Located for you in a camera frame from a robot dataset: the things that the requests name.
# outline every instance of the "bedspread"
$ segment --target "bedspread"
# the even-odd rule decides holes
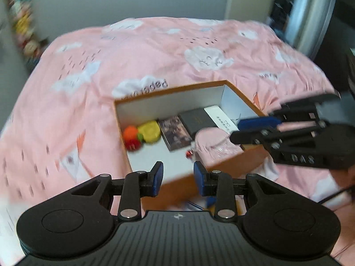
[[[306,91],[333,91],[317,66],[257,22],[126,19],[57,38],[0,135],[1,265],[23,255],[15,224],[28,207],[98,174],[130,171],[115,99],[225,79],[265,113]],[[314,200],[338,189],[328,170],[276,172],[277,182]]]

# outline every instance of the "hanging shelf of toys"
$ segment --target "hanging shelf of toys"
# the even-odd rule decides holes
[[[26,68],[31,73],[38,64],[47,44],[35,34],[31,0],[5,0],[16,44],[21,51]]]

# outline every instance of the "cardboard box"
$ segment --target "cardboard box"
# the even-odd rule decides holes
[[[246,96],[226,80],[169,88],[115,101],[120,132],[129,125],[138,126],[213,105],[218,105],[236,123],[239,119],[263,116]],[[193,179],[193,162],[185,156],[190,148],[170,152],[164,140],[160,139],[155,144],[144,144],[136,152],[127,152],[126,163],[132,171],[149,171],[156,161],[164,163],[160,194],[153,199],[143,198],[145,209],[164,209],[198,194]],[[213,168],[236,178],[257,168],[267,155],[262,146],[248,147],[248,150]]]

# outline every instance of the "pink pouch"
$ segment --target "pink pouch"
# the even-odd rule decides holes
[[[195,136],[195,151],[205,167],[227,160],[243,150],[229,140],[229,134],[217,127],[204,128]]]

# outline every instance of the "yellow object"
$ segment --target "yellow object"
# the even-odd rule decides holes
[[[138,127],[138,132],[143,135],[146,143],[155,143],[160,138],[160,128],[157,121],[149,121]]]

